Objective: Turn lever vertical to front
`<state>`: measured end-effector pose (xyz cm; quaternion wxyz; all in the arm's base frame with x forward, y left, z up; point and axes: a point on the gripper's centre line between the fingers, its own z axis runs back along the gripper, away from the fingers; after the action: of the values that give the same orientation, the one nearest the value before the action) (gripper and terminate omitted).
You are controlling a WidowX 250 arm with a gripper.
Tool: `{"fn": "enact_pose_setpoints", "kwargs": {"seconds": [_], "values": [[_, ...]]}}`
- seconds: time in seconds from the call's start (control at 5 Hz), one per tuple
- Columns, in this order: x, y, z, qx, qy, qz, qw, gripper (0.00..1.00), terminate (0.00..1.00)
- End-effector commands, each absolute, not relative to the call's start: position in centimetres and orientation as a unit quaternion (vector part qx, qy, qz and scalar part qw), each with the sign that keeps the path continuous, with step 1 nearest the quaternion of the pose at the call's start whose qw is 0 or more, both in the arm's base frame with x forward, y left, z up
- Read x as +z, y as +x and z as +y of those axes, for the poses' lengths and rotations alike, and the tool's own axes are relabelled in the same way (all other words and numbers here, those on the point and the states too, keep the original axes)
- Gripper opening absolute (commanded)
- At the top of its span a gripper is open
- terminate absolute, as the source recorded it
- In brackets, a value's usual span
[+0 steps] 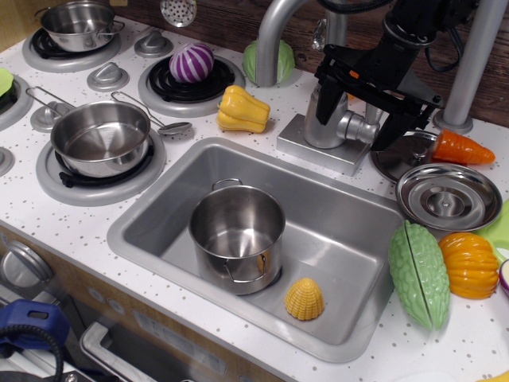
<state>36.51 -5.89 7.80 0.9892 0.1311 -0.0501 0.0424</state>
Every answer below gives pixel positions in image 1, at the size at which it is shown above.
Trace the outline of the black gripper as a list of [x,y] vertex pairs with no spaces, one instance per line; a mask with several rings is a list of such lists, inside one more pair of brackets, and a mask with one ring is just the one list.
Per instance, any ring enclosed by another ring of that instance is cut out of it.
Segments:
[[327,44],[315,73],[321,86],[318,121],[327,125],[343,94],[350,93],[389,114],[371,145],[372,151],[385,150],[408,130],[424,129],[432,110],[441,107],[443,99],[413,72],[418,53],[418,48],[388,37],[373,49]]

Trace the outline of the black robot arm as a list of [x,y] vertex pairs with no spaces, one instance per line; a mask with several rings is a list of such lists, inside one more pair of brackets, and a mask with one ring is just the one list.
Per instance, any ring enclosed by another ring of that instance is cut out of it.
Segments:
[[456,27],[467,23],[478,6],[477,1],[396,1],[384,16],[383,35],[373,49],[327,44],[315,74],[320,86],[317,122],[327,126],[340,101],[351,94],[388,114],[372,143],[375,151],[408,130],[425,128],[443,99],[414,74],[413,63],[440,32],[448,33],[461,53]]

